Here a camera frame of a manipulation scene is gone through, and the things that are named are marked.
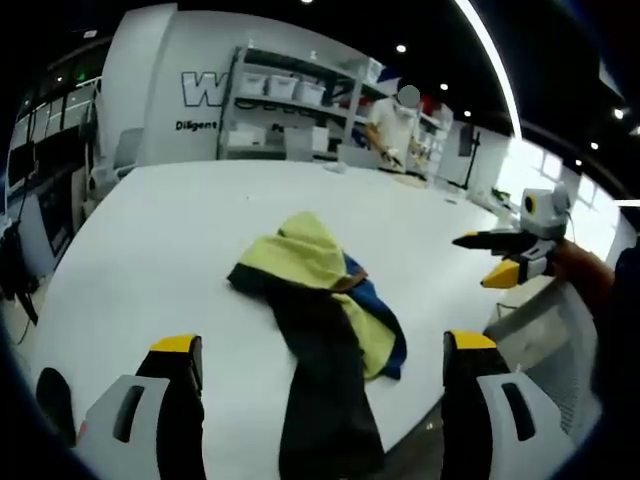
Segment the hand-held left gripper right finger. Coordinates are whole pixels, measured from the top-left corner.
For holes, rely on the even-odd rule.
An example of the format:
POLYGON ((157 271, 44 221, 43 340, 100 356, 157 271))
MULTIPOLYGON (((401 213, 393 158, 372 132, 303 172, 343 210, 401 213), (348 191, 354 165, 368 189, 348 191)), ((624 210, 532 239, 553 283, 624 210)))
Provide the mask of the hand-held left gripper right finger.
POLYGON ((552 399, 490 338, 444 334, 443 479, 550 479, 575 446, 552 399))

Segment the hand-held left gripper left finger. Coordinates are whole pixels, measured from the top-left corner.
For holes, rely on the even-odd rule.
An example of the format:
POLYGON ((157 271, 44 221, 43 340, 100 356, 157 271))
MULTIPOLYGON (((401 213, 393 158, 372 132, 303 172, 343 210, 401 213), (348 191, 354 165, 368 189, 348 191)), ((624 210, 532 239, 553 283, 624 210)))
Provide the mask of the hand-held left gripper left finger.
POLYGON ((98 479, 204 479, 202 338, 153 344, 88 409, 83 463, 98 479))

